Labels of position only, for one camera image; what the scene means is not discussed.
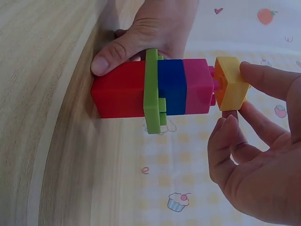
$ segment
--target cupcake print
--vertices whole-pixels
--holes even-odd
[[[189,205],[188,194],[173,193],[169,195],[167,207],[172,211],[181,212],[185,206]]]

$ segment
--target plastic block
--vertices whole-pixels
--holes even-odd
[[[186,114],[206,114],[215,104],[214,81],[205,59],[184,59],[187,82]]]
[[[215,98],[221,111],[239,110],[246,100],[249,84],[240,75],[239,60],[236,57],[217,57],[214,79],[219,82]]]
[[[166,99],[165,98],[159,98],[159,111],[166,112]]]
[[[158,51],[156,49],[146,51],[143,110],[148,133],[160,133]]]
[[[167,115],[183,115],[186,108],[186,79],[182,60],[158,61],[159,96],[166,98]]]
[[[95,77],[91,95],[102,118],[143,117],[145,62],[125,62]]]
[[[160,112],[160,125],[161,126],[167,125],[166,112]]]

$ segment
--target fingernail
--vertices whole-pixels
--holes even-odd
[[[92,61],[91,71],[93,72],[94,75],[103,76],[103,74],[107,71],[108,68],[109,68],[109,63],[102,56],[97,56]]]

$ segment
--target wooden table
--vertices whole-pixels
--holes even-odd
[[[141,2],[0,2],[1,226],[133,225],[140,120],[99,118],[90,63]]]

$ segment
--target orange block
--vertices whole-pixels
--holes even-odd
[[[239,110],[246,100],[249,84],[244,81],[236,57],[220,56],[215,61],[214,79],[219,89],[214,92],[221,111]]]

